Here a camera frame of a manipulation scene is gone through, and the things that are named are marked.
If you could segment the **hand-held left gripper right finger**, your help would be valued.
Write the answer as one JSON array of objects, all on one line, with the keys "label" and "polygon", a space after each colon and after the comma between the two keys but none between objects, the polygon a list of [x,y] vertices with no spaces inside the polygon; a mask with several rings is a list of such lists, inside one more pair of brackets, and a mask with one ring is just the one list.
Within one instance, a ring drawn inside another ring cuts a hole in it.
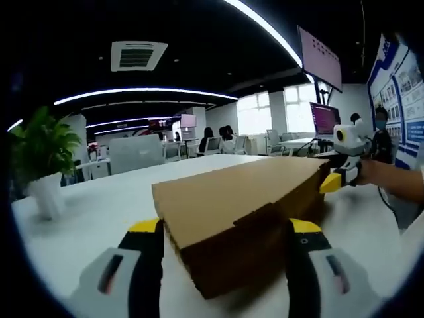
[{"label": "hand-held left gripper right finger", "polygon": [[381,302],[367,271],[310,221],[287,222],[289,317],[370,317]]}]

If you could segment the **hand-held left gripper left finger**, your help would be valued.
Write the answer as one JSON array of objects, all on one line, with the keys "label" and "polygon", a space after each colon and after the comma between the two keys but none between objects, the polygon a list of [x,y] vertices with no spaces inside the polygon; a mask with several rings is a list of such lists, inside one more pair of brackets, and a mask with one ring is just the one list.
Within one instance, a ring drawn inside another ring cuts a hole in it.
[{"label": "hand-held left gripper left finger", "polygon": [[83,269],[68,309],[74,317],[159,317],[163,257],[163,220],[135,223]]}]

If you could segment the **person's right hand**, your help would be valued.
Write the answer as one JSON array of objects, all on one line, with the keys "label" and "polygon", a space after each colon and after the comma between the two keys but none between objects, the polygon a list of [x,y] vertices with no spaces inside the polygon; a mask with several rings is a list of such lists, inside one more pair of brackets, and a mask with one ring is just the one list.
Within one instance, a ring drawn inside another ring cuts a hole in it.
[{"label": "person's right hand", "polygon": [[386,164],[374,160],[362,159],[358,166],[356,183],[360,186],[373,184],[383,186]]}]

